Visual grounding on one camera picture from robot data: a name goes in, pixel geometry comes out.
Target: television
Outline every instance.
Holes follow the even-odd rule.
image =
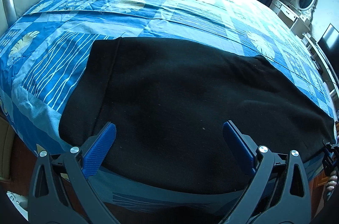
[[[339,85],[339,31],[330,24],[317,44],[325,54],[327,64]]]

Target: floor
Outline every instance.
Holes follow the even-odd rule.
[[[16,135],[11,153],[11,183],[0,182],[2,183],[4,190],[22,196],[28,196],[29,185],[36,160],[37,158],[35,155]],[[63,179],[63,182],[74,210],[85,216],[84,210],[73,191],[72,185],[65,179]],[[105,205],[121,224],[217,224],[221,220],[221,217],[205,214],[190,208],[175,208],[163,211],[162,213],[149,214],[136,213],[109,203],[105,203]]]

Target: black garment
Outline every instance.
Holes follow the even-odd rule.
[[[94,42],[59,134],[80,146],[111,121],[117,138],[104,167],[155,187],[221,194],[248,183],[222,137],[228,120],[304,162],[333,138],[333,119],[263,56],[143,37]]]

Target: blue textured pad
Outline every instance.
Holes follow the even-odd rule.
[[[241,133],[236,131],[229,122],[226,122],[223,125],[222,134],[242,172],[253,176],[256,172],[255,155],[250,150],[250,147],[241,139],[239,135]]]
[[[86,179],[97,173],[116,136],[117,129],[114,124],[110,123],[86,153],[82,164],[82,172]]]

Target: blue patterned bed sheet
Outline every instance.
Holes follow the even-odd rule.
[[[256,0],[41,0],[0,39],[0,106],[30,150],[69,148],[58,125],[94,40],[136,36],[264,55],[333,116],[305,46]]]

